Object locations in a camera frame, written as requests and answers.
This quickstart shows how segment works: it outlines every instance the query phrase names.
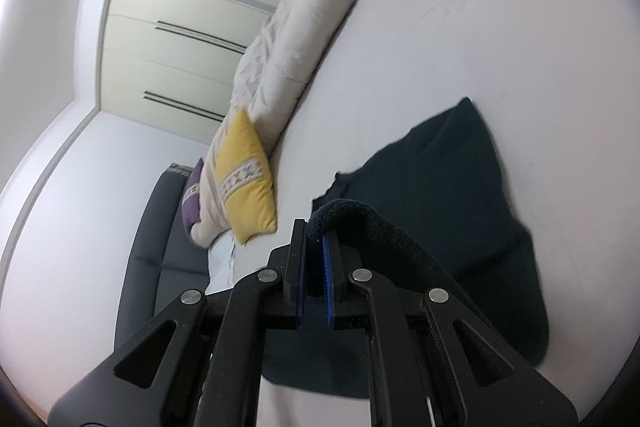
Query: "purple pillow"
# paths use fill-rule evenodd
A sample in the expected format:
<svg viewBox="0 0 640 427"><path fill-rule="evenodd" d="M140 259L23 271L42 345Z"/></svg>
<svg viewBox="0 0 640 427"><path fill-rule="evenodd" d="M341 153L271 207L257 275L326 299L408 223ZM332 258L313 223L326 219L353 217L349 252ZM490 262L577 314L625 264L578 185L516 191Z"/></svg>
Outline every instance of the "purple pillow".
<svg viewBox="0 0 640 427"><path fill-rule="evenodd" d="M198 160L196 166L189 174L187 183L182 195L181 213L182 223L187 235L191 235L191 227L200 222L200 174L204 163L202 158Z"/></svg>

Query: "drawer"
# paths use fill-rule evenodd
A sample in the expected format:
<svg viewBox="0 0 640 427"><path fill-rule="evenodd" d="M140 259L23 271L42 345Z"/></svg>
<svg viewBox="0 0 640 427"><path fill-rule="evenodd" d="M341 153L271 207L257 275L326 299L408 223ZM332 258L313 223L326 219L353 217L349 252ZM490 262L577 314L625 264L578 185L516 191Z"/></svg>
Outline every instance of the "drawer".
<svg viewBox="0 0 640 427"><path fill-rule="evenodd" d="M110 15L104 49L145 58L177 70L233 85L242 56L215 44L158 29L154 24Z"/></svg>
<svg viewBox="0 0 640 427"><path fill-rule="evenodd" d="M269 15L234 0L111 0L109 13L184 26L244 47Z"/></svg>
<svg viewBox="0 0 640 427"><path fill-rule="evenodd" d="M232 87L227 84L115 50L102 55L102 82L137 92L148 90L220 117L226 115L231 100Z"/></svg>
<svg viewBox="0 0 640 427"><path fill-rule="evenodd" d="M209 144L220 122L145 98L143 92L122 85L102 84L101 108L185 138Z"/></svg>

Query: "yellow cushion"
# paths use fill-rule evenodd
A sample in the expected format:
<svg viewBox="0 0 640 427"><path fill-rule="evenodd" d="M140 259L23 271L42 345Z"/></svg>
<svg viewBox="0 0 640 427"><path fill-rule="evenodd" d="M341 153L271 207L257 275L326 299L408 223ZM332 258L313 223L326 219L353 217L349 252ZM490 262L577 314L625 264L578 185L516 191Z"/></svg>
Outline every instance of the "yellow cushion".
<svg viewBox="0 0 640 427"><path fill-rule="evenodd" d="M269 161L244 107L236 112L218 150L215 177L226 217L240 243L256 233L276 231Z"/></svg>

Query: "dark green cloth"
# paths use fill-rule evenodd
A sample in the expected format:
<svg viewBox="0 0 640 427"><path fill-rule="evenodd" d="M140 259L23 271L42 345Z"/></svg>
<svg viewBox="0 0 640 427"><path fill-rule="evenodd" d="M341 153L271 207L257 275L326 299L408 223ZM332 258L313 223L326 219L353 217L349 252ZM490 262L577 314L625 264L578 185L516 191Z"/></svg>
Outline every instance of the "dark green cloth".
<svg viewBox="0 0 640 427"><path fill-rule="evenodd" d="M517 352L533 364L542 360L548 322L532 240L511 214L489 131L468 98L417 125L357 171L336 174L314 210L337 199L365 203L406 232ZM428 288L425 278L392 256L372 269L397 286Z"/></svg>

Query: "dark green fabric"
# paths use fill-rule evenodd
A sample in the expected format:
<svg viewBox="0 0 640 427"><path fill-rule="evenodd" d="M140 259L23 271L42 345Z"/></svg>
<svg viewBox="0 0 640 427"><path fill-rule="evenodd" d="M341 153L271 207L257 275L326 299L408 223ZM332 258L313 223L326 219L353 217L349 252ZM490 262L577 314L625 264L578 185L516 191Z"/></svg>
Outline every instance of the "dark green fabric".
<svg viewBox="0 0 640 427"><path fill-rule="evenodd" d="M360 201L406 232L460 284L530 363L544 357L548 322L529 232L511 214L491 137L468 98L414 127L350 174L336 174L314 210ZM375 270L424 291L392 256Z"/></svg>
<svg viewBox="0 0 640 427"><path fill-rule="evenodd" d="M114 348L183 291L209 285L207 250L186 235L180 200L187 178L175 169L156 183L131 247L116 319Z"/></svg>

